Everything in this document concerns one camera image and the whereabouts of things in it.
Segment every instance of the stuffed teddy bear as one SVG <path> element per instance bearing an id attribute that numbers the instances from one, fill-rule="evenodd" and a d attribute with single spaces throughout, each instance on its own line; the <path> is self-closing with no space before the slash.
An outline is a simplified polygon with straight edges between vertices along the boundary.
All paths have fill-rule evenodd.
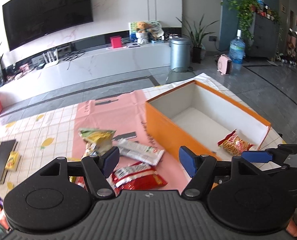
<path id="1" fill-rule="evenodd" d="M 146 22 L 138 22 L 136 31 L 138 33 L 146 33 L 147 32 L 147 23 Z"/>
<path id="2" fill-rule="evenodd" d="M 138 22 L 136 28 L 137 43 L 140 45 L 148 44 L 149 25 L 146 22 Z"/>

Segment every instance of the white snack package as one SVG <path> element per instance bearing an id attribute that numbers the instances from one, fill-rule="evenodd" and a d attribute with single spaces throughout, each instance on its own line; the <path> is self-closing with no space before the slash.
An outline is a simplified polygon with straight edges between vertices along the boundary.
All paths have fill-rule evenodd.
<path id="1" fill-rule="evenodd" d="M 165 150 L 146 146 L 127 139 L 120 139 L 117 144 L 120 155 L 132 158 L 152 166 L 156 166 L 160 161 Z"/>

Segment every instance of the blue gripper pad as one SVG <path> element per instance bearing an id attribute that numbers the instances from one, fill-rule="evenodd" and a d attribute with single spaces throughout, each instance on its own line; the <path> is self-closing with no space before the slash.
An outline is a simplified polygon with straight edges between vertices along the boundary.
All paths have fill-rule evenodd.
<path id="1" fill-rule="evenodd" d="M 108 178 L 120 160 L 120 150 L 117 147 L 112 147 L 102 157 L 105 158 L 101 172 L 105 178 Z"/>
<path id="2" fill-rule="evenodd" d="M 266 151 L 245 151 L 242 157 L 250 163 L 268 163 L 273 160 L 273 156 Z"/>
<path id="3" fill-rule="evenodd" d="M 178 151 L 179 161 L 188 175 L 192 178 L 197 172 L 194 158 L 197 157 L 190 149 L 181 146 Z"/>

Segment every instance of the black tv screen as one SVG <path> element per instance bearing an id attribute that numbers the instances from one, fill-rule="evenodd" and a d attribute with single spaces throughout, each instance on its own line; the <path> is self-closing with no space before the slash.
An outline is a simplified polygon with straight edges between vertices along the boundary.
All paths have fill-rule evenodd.
<path id="1" fill-rule="evenodd" d="M 91 0 L 10 0 L 3 5 L 3 17 L 10 50 L 93 21 Z"/>

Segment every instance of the checkered tablecloth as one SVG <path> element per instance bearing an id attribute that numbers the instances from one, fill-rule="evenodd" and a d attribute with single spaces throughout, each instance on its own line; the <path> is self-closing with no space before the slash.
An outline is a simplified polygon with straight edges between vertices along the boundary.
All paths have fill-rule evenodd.
<path id="1" fill-rule="evenodd" d="M 202 73 L 190 80 L 193 79 L 250 108 L 229 89 L 206 74 Z M 187 81 L 189 80 L 151 87 L 142 91 L 146 98 L 150 99 Z M 0 127 L 0 141 L 16 139 L 18 144 L 15 150 L 21 155 L 17 171 L 8 172 L 5 183 L 0 185 L 0 197 L 4 198 L 12 186 L 21 183 L 56 157 L 65 156 L 68 160 L 74 161 L 72 149 L 77 108 L 78 104 L 66 106 Z M 283 143 L 282 138 L 271 128 L 262 144 L 262 149 L 276 148 L 281 143 Z M 262 170 L 278 167 L 274 163 L 257 164 L 257 166 Z"/>

